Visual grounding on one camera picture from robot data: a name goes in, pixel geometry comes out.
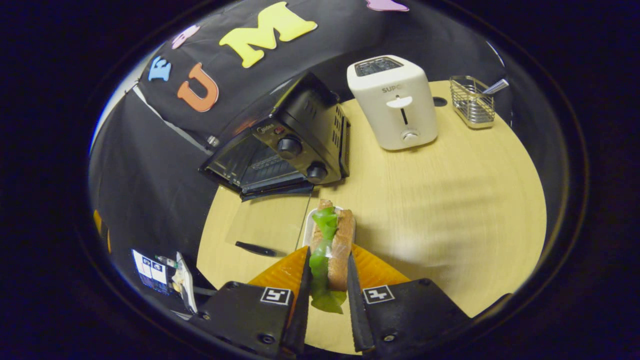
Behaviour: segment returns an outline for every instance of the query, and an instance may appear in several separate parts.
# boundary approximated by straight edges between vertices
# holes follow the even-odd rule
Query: sandwich
[[[329,200],[320,200],[313,214],[314,230],[310,241],[309,267],[311,306],[329,313],[342,314],[347,294],[347,262],[355,236],[351,210],[338,210]]]

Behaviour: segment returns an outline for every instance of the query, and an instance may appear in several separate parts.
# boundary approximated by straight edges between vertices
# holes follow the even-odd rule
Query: white toaster
[[[377,56],[350,65],[347,82],[382,148],[405,149],[438,136],[429,81],[418,65]]]

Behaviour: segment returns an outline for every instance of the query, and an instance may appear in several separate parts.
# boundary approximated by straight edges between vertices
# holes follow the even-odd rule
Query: toaster
[[[200,171],[243,200],[310,192],[349,175],[350,128],[338,96],[306,72],[242,111]]]
[[[429,81],[418,65],[377,56],[351,64],[347,82],[382,148],[405,149],[438,136]]]

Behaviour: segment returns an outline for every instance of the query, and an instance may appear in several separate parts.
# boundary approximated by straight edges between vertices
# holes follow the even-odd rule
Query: wire basket
[[[471,76],[452,76],[449,82],[453,107],[467,126],[473,129],[492,127],[495,117],[493,96],[483,94],[488,87]]]

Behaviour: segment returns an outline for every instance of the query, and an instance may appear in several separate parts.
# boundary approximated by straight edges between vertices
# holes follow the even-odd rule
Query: black toaster oven
[[[243,200],[311,192],[349,175],[350,127],[338,96],[306,72],[242,111],[200,171]]]

